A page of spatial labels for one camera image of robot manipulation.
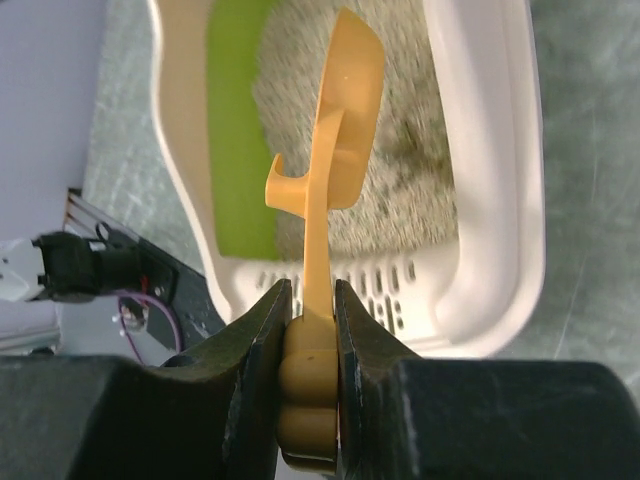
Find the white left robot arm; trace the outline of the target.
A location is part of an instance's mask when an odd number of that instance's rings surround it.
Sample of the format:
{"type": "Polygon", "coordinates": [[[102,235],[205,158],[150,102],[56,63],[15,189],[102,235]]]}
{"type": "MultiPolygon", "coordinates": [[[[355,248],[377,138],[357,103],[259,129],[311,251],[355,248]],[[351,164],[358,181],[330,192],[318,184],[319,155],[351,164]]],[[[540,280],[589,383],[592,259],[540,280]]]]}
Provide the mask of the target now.
{"type": "Polygon", "coordinates": [[[138,247],[120,242],[101,222],[95,236],[54,231],[1,243],[1,299],[85,303],[138,290],[144,277],[138,247]]]}

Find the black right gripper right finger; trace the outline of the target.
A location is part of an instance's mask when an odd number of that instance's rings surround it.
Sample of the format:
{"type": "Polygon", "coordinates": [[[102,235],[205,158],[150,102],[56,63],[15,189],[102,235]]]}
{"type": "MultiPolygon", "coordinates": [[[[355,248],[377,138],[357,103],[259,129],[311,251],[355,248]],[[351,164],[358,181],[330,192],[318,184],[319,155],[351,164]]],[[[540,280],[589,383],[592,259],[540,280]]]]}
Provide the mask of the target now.
{"type": "Polygon", "coordinates": [[[424,359],[338,281],[346,479],[635,479],[639,414],[593,362],[424,359]]]}

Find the beige litter box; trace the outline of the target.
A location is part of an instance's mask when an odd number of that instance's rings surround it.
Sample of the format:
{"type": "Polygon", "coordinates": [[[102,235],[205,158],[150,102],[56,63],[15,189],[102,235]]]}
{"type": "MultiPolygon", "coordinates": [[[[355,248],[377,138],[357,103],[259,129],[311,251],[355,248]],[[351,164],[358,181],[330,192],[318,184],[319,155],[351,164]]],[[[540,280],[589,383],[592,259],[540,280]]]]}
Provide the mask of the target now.
{"type": "MultiPolygon", "coordinates": [[[[539,79],[525,1],[423,5],[448,134],[458,237],[413,253],[339,261],[370,315],[424,357],[481,358],[526,325],[545,274],[539,79]]],[[[210,1],[152,1],[151,111],[193,231],[207,290],[224,322],[279,279],[302,289],[298,263],[225,257],[215,232],[208,113],[210,1]]]]}

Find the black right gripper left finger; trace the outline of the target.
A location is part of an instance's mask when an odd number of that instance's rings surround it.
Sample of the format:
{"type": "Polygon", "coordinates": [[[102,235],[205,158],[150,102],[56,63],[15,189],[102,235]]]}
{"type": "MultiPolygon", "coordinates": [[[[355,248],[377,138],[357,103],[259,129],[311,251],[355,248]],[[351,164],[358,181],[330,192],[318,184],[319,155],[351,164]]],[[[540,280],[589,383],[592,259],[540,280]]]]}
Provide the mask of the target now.
{"type": "Polygon", "coordinates": [[[287,280],[159,367],[117,356],[1,360],[5,479],[271,479],[287,280]]]}

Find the yellow litter scoop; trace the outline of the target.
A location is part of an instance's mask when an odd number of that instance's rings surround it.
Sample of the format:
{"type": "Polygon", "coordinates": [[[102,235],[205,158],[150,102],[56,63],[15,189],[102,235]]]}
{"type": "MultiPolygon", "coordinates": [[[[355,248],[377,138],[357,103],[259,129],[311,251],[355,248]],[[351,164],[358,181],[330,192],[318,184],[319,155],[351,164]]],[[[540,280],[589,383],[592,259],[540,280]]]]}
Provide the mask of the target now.
{"type": "Polygon", "coordinates": [[[383,81],[381,41],[353,11],[341,9],[323,68],[308,171],[285,175],[277,155],[266,181],[266,205],[305,222],[302,311],[284,332],[276,429],[284,461],[301,471],[336,470],[339,367],[328,214],[360,196],[383,81]]]}

